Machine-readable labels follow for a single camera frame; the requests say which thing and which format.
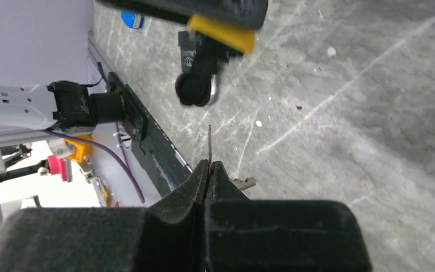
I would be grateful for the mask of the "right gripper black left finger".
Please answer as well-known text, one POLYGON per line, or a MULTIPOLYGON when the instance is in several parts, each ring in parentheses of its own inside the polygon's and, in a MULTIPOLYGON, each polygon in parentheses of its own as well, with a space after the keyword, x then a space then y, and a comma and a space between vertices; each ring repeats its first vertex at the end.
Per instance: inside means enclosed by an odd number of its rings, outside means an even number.
POLYGON ((210 164, 148 208, 33 208, 0 226, 0 271, 208 271, 210 164))

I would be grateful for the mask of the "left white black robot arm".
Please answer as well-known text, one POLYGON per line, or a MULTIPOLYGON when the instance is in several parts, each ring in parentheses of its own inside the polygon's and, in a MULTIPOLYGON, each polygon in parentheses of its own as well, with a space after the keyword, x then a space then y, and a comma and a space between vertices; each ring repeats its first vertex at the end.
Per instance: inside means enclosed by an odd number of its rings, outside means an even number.
MULTIPOLYGON (((227 61, 249 54, 254 34, 266 17, 267 1, 104 1, 118 10, 184 24, 194 34, 197 56, 182 75, 202 81, 200 91, 177 87, 181 103, 198 107, 211 95, 207 60, 227 61)), ((0 125, 56 134, 131 119, 141 126, 137 100, 123 91, 88 93, 88 86, 69 81, 30 87, 0 86, 0 125)))

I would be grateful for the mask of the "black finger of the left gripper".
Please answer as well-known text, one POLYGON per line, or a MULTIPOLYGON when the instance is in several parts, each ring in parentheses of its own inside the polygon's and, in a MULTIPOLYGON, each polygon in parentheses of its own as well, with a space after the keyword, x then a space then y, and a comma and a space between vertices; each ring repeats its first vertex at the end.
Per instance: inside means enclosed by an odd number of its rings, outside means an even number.
POLYGON ((99 0, 116 10, 148 15, 185 24, 193 15, 201 15, 244 29, 259 30, 267 14, 267 0, 99 0))

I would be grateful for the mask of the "yellow black padlock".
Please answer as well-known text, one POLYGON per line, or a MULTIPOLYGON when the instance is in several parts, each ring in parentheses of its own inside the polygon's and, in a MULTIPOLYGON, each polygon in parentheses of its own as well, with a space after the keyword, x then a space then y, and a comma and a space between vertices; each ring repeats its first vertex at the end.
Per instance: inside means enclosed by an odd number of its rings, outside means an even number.
POLYGON ((174 85, 180 104, 205 107, 217 102, 223 66, 253 52, 255 31, 193 15, 178 32, 181 74, 174 85))

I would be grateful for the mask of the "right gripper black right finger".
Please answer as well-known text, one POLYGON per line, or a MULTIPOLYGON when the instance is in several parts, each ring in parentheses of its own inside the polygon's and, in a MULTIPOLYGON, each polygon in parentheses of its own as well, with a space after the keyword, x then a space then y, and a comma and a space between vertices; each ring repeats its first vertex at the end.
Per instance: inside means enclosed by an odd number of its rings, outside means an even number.
POLYGON ((208 271, 371 271, 359 223, 328 199, 250 200, 212 165, 205 202, 208 271))

